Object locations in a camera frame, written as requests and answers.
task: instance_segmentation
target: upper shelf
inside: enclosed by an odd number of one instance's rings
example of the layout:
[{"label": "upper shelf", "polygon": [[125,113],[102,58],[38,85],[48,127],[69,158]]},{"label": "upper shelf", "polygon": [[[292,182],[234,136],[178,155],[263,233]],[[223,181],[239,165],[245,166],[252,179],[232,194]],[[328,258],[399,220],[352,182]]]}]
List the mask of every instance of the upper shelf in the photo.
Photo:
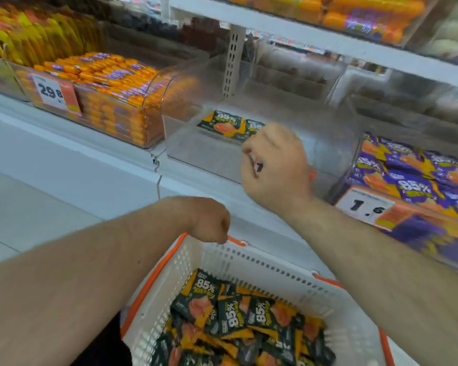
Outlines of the upper shelf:
[{"label": "upper shelf", "polygon": [[252,28],[458,87],[458,65],[219,0],[169,0],[171,8]]}]

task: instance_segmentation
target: floor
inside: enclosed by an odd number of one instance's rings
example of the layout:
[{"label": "floor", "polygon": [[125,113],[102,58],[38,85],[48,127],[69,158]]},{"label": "floor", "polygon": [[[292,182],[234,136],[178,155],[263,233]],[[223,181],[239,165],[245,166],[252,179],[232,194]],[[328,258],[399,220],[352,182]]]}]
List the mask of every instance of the floor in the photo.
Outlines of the floor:
[{"label": "floor", "polygon": [[0,173],[0,261],[100,221]]}]

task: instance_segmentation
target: shelf bracket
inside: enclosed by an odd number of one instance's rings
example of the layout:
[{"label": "shelf bracket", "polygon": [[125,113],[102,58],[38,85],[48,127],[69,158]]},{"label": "shelf bracket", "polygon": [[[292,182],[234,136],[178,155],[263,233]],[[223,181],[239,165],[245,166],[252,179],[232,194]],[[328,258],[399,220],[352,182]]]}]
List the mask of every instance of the shelf bracket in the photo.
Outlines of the shelf bracket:
[{"label": "shelf bracket", "polygon": [[227,49],[226,73],[222,86],[222,96],[224,98],[233,96],[236,91],[245,38],[245,27],[231,25],[229,47]]}]

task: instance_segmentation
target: white plastic basket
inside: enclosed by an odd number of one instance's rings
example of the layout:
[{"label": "white plastic basket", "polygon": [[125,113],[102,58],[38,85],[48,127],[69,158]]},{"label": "white plastic basket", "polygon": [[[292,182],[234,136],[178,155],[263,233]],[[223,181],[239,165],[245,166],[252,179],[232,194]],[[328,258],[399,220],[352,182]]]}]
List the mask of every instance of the white plastic basket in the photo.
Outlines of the white plastic basket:
[{"label": "white plastic basket", "polygon": [[152,271],[122,326],[134,366],[149,364],[170,304],[197,268],[322,317],[336,366],[394,365],[385,334],[339,283],[232,238],[220,246],[184,234]]}]

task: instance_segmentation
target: person's left hand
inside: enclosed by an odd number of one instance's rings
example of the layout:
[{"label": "person's left hand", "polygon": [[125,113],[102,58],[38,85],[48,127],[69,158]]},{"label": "person's left hand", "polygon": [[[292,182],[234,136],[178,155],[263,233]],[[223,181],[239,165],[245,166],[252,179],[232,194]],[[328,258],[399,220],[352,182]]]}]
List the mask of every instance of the person's left hand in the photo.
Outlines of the person's left hand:
[{"label": "person's left hand", "polygon": [[173,208],[179,208],[186,219],[186,232],[203,242],[224,244],[231,224],[225,206],[209,197],[173,196]]}]

